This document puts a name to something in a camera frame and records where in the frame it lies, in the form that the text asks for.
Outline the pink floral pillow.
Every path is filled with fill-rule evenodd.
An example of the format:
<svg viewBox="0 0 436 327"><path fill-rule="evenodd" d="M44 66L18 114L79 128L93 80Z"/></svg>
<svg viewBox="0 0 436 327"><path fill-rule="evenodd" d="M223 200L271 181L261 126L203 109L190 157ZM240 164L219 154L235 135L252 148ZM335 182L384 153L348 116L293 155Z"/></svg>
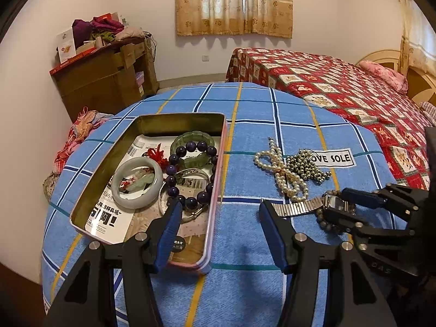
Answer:
<svg viewBox="0 0 436 327"><path fill-rule="evenodd" d="M405 76L374 61L362 60L358 66L373 76L380 78L400 95L407 95L409 84Z"/></svg>

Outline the blue plaid tablecloth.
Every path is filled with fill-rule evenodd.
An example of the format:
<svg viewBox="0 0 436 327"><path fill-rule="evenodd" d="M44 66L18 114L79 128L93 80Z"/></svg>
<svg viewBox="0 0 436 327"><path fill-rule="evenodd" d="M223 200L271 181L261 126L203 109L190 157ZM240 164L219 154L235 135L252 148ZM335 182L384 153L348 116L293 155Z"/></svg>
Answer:
<svg viewBox="0 0 436 327"><path fill-rule="evenodd" d="M394 181L369 130L278 90L252 83L191 86L156 95L126 109L94 130L69 158L48 208L42 249L42 286L50 306L87 239L69 214L104 155L132 121L145 114L221 113L228 121L225 190L217 210L211 271L199 277L166 270L153 278L166 326L275 326L290 281L273 264L258 220L261 199L281 201L273 176L253 155L273 138L284 154L299 149L349 149L351 168L336 168L311 196L335 187L380 189Z"/></svg>

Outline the white cardboard box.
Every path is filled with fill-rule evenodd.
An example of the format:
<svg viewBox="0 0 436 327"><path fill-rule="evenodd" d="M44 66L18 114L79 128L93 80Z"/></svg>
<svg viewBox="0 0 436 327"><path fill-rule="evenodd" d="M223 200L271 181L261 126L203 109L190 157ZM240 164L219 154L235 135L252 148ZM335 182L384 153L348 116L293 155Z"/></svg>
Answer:
<svg viewBox="0 0 436 327"><path fill-rule="evenodd" d="M61 63L76 56L72 27L56 36L58 56Z"/></svg>

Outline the dark green jade bangle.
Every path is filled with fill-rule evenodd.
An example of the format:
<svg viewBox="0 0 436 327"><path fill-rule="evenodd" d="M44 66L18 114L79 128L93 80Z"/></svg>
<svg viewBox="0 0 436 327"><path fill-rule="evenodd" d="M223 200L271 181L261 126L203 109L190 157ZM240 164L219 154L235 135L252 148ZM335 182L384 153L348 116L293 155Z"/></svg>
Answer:
<svg viewBox="0 0 436 327"><path fill-rule="evenodd" d="M179 165L181 169L186 168L203 168L210 161L209 155L206 152L202 152L196 156L185 156L184 158L180 158Z"/></svg>

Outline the beige window curtain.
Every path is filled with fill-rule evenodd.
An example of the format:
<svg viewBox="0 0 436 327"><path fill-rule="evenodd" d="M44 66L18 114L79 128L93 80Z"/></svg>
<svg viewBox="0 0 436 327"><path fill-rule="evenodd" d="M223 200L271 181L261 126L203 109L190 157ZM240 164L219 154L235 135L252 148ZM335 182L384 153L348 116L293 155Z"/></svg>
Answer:
<svg viewBox="0 0 436 327"><path fill-rule="evenodd" d="M175 13L179 36L293 34L293 0L175 0Z"/></svg>

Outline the brown wooden desk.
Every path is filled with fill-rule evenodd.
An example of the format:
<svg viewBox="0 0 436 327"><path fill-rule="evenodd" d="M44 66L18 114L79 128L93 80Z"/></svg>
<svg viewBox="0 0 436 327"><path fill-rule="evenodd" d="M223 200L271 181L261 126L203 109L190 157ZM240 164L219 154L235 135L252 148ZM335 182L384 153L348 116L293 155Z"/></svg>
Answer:
<svg viewBox="0 0 436 327"><path fill-rule="evenodd" d="M116 114L159 89L150 38L126 38L89 49L50 70L74 121L83 108Z"/></svg>

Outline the printed paper in tin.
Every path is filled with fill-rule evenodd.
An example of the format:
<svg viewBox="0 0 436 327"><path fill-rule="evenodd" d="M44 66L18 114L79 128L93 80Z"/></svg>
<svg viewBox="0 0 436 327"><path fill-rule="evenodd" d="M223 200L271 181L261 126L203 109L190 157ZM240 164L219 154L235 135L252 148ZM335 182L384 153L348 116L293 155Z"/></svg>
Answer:
<svg viewBox="0 0 436 327"><path fill-rule="evenodd" d="M217 169L217 142L189 131L171 140L139 135L130 145L84 225L108 244L127 241L163 217L173 203L183 207L170 262L199 269L208 259L208 210Z"/></svg>

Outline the striped pillow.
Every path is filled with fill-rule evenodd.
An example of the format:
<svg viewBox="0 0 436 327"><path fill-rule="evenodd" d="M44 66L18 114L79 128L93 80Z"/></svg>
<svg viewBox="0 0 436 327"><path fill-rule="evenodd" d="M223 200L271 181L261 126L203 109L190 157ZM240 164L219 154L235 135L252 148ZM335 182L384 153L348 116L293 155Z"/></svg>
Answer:
<svg viewBox="0 0 436 327"><path fill-rule="evenodd" d="M436 126L436 106L430 102L424 101L420 104L424 116L433 126Z"/></svg>

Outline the red patterned bed quilt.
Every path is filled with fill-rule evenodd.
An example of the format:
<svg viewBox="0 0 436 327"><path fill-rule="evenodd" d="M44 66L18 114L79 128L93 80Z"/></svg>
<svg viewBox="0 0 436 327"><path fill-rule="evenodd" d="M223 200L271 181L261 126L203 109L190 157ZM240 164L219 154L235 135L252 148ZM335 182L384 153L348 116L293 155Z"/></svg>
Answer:
<svg viewBox="0 0 436 327"><path fill-rule="evenodd" d="M236 48L226 80L289 93L369 129L398 183L429 187L425 129L432 124L407 96L360 67L327 55Z"/></svg>

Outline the clothes pile on desk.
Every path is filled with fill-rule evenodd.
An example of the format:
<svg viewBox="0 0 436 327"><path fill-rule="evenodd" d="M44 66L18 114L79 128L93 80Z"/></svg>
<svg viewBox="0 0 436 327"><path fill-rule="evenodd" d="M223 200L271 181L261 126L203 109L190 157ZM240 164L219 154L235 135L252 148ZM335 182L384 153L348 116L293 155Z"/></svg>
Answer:
<svg viewBox="0 0 436 327"><path fill-rule="evenodd" d="M101 37L104 43L121 41L126 38L145 38L146 32L137 27L125 27L112 18L94 17L90 22L76 19L72 23L75 47L82 47L86 41Z"/></svg>

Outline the pink metal tin box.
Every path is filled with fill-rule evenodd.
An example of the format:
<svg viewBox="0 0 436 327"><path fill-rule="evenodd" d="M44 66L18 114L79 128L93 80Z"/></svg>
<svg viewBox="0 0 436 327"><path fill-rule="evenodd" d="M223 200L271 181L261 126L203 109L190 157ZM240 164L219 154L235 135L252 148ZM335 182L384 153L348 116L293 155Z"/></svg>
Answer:
<svg viewBox="0 0 436 327"><path fill-rule="evenodd" d="M100 161L71 211L70 224L104 244L119 244L146 230L167 210L171 197L166 169L174 160L181 196L197 197L210 183L215 188L208 191L208 202L183 209L169 265L198 275L209 273L222 161L200 150L178 160L175 154L190 141L204 141L222 155L226 132L227 120L220 113L136 117Z"/></svg>

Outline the clothes pile on floor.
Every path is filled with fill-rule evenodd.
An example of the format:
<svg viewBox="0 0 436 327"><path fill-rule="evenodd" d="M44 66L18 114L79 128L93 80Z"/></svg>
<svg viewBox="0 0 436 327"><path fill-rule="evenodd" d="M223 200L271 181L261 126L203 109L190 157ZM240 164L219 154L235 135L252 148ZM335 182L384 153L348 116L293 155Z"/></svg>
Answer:
<svg viewBox="0 0 436 327"><path fill-rule="evenodd" d="M48 202L53 196L55 186L67 160L86 138L110 117L112 117L111 114L102 113L97 110L88 110L87 107L84 107L82 112L78 114L76 121L72 123L69 129L63 148L56 154L51 174L43 182L43 193Z"/></svg>

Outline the white fabric label tag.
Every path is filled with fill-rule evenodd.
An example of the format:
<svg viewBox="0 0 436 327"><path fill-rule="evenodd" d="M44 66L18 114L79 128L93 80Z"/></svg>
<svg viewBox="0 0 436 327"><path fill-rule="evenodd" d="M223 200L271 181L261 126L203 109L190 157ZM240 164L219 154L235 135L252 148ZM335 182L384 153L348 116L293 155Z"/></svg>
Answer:
<svg viewBox="0 0 436 327"><path fill-rule="evenodd" d="M311 159L320 168L352 168L356 166L351 149L312 151Z"/></svg>

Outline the pale green jade bangle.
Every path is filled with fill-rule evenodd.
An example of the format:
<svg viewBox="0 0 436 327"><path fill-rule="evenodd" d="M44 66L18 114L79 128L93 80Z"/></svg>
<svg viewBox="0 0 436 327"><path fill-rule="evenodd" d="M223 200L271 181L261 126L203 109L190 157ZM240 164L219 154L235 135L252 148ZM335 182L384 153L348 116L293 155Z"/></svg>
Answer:
<svg viewBox="0 0 436 327"><path fill-rule="evenodd" d="M159 164L148 157L135 157L124 162L114 173L111 194L117 206L138 210L152 204L163 186Z"/></svg>

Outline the silver metal wristwatch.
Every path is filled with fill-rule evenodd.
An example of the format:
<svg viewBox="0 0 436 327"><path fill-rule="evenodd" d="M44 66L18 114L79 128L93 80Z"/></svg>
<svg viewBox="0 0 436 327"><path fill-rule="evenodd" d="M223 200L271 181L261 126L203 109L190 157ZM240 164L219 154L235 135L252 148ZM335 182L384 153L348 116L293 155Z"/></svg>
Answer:
<svg viewBox="0 0 436 327"><path fill-rule="evenodd" d="M341 192L328 190L322 196L315 197L304 202L293 202L290 204L271 204L279 217L296 217L306 214L322 213L322 210L332 208L345 213L355 214L356 207L341 197Z"/></svg>

